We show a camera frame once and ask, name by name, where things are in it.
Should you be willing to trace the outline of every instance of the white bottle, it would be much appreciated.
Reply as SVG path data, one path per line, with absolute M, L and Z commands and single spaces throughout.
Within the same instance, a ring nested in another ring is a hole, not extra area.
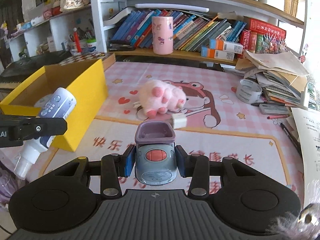
M 40 110 L 38 117 L 66 119 L 75 106 L 75 97 L 65 88 L 58 88 Z M 20 158 L 14 169 L 14 174 L 20 179 L 25 179 L 40 153 L 48 150 L 54 138 L 55 136 L 43 136 L 26 141 L 20 152 Z

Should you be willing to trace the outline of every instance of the pink checkered mat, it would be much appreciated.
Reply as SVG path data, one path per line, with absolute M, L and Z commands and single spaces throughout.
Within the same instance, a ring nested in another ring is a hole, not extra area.
M 268 120 L 258 107 L 240 101 L 231 90 L 237 87 L 239 77 L 229 73 L 186 66 L 116 62 L 105 72 L 109 96 L 91 123 L 78 149 L 74 153 L 50 148 L 42 153 L 29 179 L 75 159 L 88 156 L 90 161 L 104 155 L 123 153 L 134 143 L 139 122 L 146 119 L 140 109 L 133 107 L 139 101 L 140 86 L 149 79 L 169 80 L 182 86 L 188 97 L 184 113 L 187 128 L 176 130 L 176 144 L 189 154 L 199 153 L 212 161 L 232 156 L 256 170 L 272 177 L 304 198 L 303 163 L 289 138 L 280 128 L 281 120 Z M 160 120 L 170 115 L 158 115 Z M 1 149 L 16 162 L 17 148 Z M 119 179 L 122 191 L 127 188 L 154 189 L 134 178 Z M 183 188 L 188 190 L 191 178 L 177 178 L 157 189 Z M 100 192 L 100 178 L 91 179 L 90 188 Z M 220 188 L 219 177 L 210 178 L 210 193 Z

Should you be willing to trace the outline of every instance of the red pen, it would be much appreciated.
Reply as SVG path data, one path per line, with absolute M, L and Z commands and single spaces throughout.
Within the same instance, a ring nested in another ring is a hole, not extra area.
M 80 46 L 80 41 L 79 41 L 77 28 L 74 28 L 73 31 L 74 31 L 73 37 L 75 38 L 75 43 L 76 43 L 77 50 L 78 50 L 78 52 L 81 53 L 82 50 L 81 50 L 81 46 Z
M 280 118 L 287 118 L 289 117 L 288 114 L 284 114 L 284 115 L 271 115 L 271 116 L 268 116 L 267 119 L 280 119 Z

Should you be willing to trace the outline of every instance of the screw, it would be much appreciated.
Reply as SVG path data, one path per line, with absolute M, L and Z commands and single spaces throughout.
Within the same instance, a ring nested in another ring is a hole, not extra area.
M 115 196 L 119 193 L 119 191 L 116 189 L 116 188 L 106 188 L 104 191 L 103 191 L 104 195 L 106 196 Z

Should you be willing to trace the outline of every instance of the chessboard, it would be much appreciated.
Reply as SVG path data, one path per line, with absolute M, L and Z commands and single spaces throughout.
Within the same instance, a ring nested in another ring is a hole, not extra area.
M 94 53 L 94 54 L 83 54 L 83 55 L 78 55 L 78 56 L 71 56 L 63 61 L 61 61 L 59 64 L 61 66 L 70 64 L 70 63 L 75 63 L 75 62 L 80 62 L 84 60 L 90 60 L 90 59 L 102 59 L 102 61 L 106 58 L 108 58 L 111 55 L 111 53 Z

